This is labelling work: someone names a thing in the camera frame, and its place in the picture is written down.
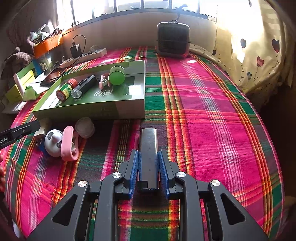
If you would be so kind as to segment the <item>person hand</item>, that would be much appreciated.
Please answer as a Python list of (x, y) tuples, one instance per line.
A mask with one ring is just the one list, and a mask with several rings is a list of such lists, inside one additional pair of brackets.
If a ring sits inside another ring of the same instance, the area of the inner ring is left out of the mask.
[(0, 165), (0, 191), (5, 192), (6, 189), (6, 180), (4, 177), (4, 169), (3, 166)]

